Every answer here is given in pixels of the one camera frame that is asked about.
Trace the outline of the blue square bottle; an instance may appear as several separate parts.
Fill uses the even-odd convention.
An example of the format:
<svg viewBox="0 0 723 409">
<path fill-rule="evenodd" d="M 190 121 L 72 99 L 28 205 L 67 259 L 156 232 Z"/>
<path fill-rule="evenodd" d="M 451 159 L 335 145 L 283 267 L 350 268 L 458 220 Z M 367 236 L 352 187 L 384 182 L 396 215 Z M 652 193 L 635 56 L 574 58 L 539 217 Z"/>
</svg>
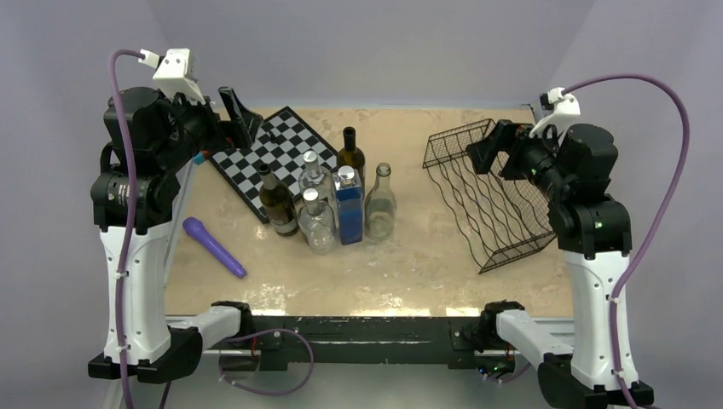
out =
<svg viewBox="0 0 723 409">
<path fill-rule="evenodd" d="M 333 179 L 337 205 L 338 233 L 342 245 L 351 245 L 363 239 L 363 188 L 356 170 L 343 165 Z"/>
</svg>

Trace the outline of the clear wine bottle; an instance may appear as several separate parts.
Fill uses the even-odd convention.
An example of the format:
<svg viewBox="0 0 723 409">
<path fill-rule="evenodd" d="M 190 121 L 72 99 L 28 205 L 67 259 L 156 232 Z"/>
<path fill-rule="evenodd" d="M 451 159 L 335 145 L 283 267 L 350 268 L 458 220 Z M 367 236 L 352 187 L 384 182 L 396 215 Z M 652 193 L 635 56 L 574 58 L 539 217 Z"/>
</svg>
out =
<svg viewBox="0 0 723 409">
<path fill-rule="evenodd" d="M 375 242 L 388 239 L 396 221 L 396 196 L 390 186 L 391 166 L 380 163 L 376 180 L 365 199 L 365 233 Z"/>
</svg>

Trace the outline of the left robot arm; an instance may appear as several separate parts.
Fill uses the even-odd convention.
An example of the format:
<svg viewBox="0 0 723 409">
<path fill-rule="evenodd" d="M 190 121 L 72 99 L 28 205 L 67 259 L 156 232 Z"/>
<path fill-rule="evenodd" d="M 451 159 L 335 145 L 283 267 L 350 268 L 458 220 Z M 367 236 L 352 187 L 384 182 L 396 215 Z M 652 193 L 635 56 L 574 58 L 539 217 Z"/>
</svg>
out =
<svg viewBox="0 0 723 409">
<path fill-rule="evenodd" d="M 214 302 L 176 325 L 165 318 L 174 204 L 182 190 L 178 172 L 199 153 L 249 147 L 263 122 L 232 88 L 218 92 L 227 118 L 209 101 L 194 104 L 149 87 L 123 90 L 107 103 L 103 121 L 111 140 L 101 151 L 90 197 L 106 253 L 111 316 L 106 345 L 88 364 L 93 378 L 168 383 L 194 373 L 217 343 L 242 349 L 253 340 L 252 312 L 244 302 Z"/>
</svg>

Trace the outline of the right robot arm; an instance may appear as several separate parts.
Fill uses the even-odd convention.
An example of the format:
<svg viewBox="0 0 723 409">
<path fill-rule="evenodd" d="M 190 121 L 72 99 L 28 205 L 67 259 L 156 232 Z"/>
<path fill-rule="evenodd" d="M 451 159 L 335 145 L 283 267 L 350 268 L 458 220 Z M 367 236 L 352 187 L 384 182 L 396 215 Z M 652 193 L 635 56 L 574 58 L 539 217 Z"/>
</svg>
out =
<svg viewBox="0 0 723 409">
<path fill-rule="evenodd" d="M 573 291 L 574 342 L 566 344 L 513 301 L 488 303 L 464 334 L 477 351 L 511 347 L 533 366 L 554 408 L 648 407 L 653 388 L 640 380 L 628 339 L 623 275 L 631 266 L 631 222 L 608 193 L 618 151 L 613 135 L 592 124 L 563 134 L 547 126 L 501 120 L 466 147 L 473 169 L 486 174 L 500 153 L 500 176 L 525 180 L 547 200 L 547 217 L 563 252 Z"/>
</svg>

